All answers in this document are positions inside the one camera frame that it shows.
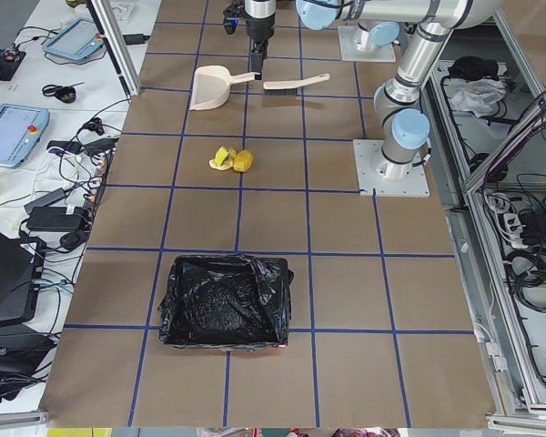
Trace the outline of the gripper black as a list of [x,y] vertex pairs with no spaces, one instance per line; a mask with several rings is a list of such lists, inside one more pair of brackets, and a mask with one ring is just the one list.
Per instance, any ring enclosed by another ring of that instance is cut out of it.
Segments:
[[246,20],[246,29],[251,39],[250,72],[254,74],[256,80],[259,80],[260,72],[263,71],[264,62],[268,57],[268,40],[274,35],[274,16],[256,18],[249,15]]

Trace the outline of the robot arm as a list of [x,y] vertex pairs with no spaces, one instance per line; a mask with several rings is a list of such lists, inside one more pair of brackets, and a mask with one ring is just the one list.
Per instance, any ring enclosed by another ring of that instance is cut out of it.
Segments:
[[248,0],[244,2],[244,7],[247,34],[251,42],[250,71],[256,74],[256,80],[261,80],[268,55],[268,41],[275,31],[276,1]]
[[337,20],[413,23],[416,30],[396,75],[377,89],[374,109],[384,128],[384,142],[370,160],[373,171],[389,181],[408,176],[413,159],[430,132],[418,109],[420,91],[442,49],[456,29],[483,23],[500,1],[297,1],[306,27],[321,30]]

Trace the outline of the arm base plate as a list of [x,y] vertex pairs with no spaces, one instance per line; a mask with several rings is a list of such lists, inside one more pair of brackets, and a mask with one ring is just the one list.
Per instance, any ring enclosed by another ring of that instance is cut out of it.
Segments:
[[399,27],[396,23],[380,23],[369,29],[359,26],[339,26],[339,46],[342,61],[394,63],[393,42]]
[[407,164],[394,164],[382,154],[383,140],[355,139],[352,143],[361,196],[428,198],[429,184],[417,150]]

